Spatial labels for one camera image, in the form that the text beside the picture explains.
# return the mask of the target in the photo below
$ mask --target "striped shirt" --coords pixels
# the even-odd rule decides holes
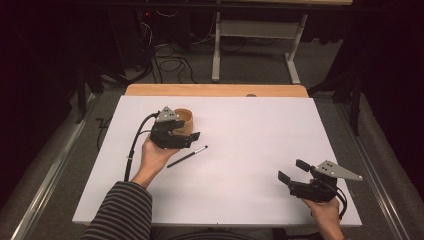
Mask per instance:
[[[117,182],[108,192],[81,239],[150,239],[152,195],[133,182]],[[253,240],[231,232],[205,231],[169,240]]]

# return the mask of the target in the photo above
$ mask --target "striped sleeve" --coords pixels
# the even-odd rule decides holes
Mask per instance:
[[[81,239],[149,239],[152,196],[133,182],[117,182]]]

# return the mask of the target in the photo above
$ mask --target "white table surface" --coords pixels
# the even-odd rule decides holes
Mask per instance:
[[[309,209],[281,183],[281,170],[294,181],[309,182],[311,174],[295,166],[337,163],[313,99],[289,97],[143,97],[122,96],[90,178],[80,199],[75,223],[92,221],[103,198],[124,178],[135,133],[144,118],[162,110],[187,108],[194,131],[201,132],[190,149],[169,163],[204,146],[208,149],[164,168],[148,191],[153,195],[154,225],[286,226],[310,225]],[[150,130],[153,119],[143,130]],[[136,145],[130,179],[141,156]],[[359,226],[361,220],[344,180],[338,181],[348,199],[341,222]]]

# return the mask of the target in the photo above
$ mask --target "gray carpet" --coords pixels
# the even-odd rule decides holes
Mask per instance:
[[[241,46],[239,42],[224,42],[223,48],[227,51],[222,52],[220,83],[289,84],[287,69],[283,63],[282,53],[284,50],[282,49],[288,49],[290,45],[284,41],[270,45],[268,43],[270,43],[269,40],[249,39],[249,44],[246,44],[241,50],[235,51]],[[338,47],[339,44],[323,46],[317,42],[301,44],[295,63],[303,85],[311,87],[325,78]],[[167,56],[171,51],[169,48],[162,49],[157,55]],[[174,54],[188,59],[194,71],[195,81],[211,83],[212,48],[208,45],[201,45],[190,51],[175,48]],[[163,70],[172,70],[179,64],[170,61],[163,63],[161,67]],[[159,82],[159,72],[156,68],[155,77]],[[178,70],[162,71],[162,81],[178,83]],[[187,64],[180,74],[180,81],[191,83]],[[153,75],[140,81],[140,83],[154,82]],[[73,224],[71,219],[97,157],[99,134],[102,131],[101,141],[107,131],[107,129],[99,128],[101,122],[99,119],[103,119],[105,122],[113,115],[119,97],[124,94],[124,91],[125,87],[106,85],[105,93],[98,96],[98,102],[71,149],[67,166],[29,239],[78,239],[83,233],[85,227]],[[381,202],[376,199],[376,190],[373,188],[371,178],[367,178],[366,166],[361,160],[363,154],[357,147],[357,141],[360,140],[367,156],[376,167],[378,177],[385,186],[384,189],[387,190],[409,239],[424,239],[423,203],[387,144],[366,99],[363,97],[361,102],[359,119],[361,136],[356,138],[352,137],[345,124],[343,112],[347,106],[333,104],[329,96],[329,93],[320,93],[312,97],[317,104],[335,155],[341,165],[366,177],[364,182],[348,182],[364,225],[344,229],[346,236],[352,239],[407,239],[393,235],[395,230],[381,210]],[[58,129],[39,154],[39,157],[34,160],[7,207],[2,210],[0,239],[10,239],[18,226],[43,177],[60,154],[63,142],[71,134],[75,125],[73,124],[76,119],[75,113],[74,109],[68,120]],[[313,227],[286,228],[289,235],[312,233],[316,230]]]

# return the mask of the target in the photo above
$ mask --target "person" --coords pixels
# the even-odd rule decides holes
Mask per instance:
[[[142,146],[141,164],[130,182],[117,182],[107,193],[95,218],[81,239],[151,239],[152,196],[146,190],[168,159],[179,149],[162,149],[149,137]],[[339,225],[339,202],[302,201],[311,209],[321,236],[325,240],[344,239]],[[258,239],[232,231],[204,229],[168,238],[179,239]]]

